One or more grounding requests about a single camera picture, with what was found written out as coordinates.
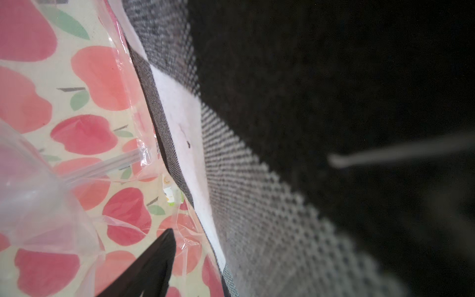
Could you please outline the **black white check scarf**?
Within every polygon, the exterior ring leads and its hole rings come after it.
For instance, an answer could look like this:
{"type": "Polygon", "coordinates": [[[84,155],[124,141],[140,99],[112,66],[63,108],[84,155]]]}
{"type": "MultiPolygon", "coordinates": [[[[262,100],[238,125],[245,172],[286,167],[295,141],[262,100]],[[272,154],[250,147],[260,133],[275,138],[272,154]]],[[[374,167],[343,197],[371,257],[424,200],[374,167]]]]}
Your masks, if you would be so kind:
{"type": "Polygon", "coordinates": [[[475,294],[473,1],[112,1],[228,297],[475,294]]]}

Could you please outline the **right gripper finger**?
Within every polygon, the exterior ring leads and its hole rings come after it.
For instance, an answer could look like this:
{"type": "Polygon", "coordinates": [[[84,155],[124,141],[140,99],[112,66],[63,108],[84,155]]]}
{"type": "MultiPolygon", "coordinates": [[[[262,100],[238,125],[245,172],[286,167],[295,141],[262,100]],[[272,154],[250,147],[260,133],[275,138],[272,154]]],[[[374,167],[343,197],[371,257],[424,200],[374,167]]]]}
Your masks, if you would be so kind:
{"type": "Polygon", "coordinates": [[[164,297],[176,254],[174,231],[165,230],[99,297],[164,297]]]}

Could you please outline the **clear plastic vacuum bag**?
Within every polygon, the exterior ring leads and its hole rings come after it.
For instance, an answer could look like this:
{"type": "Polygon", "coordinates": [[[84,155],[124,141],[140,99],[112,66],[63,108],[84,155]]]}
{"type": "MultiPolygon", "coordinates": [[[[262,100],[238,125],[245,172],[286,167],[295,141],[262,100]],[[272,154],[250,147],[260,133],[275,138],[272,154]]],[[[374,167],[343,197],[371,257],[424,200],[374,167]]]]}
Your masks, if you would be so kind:
{"type": "Polygon", "coordinates": [[[167,229],[169,297],[225,292],[107,1],[1,2],[1,295],[98,297],[167,229]]]}

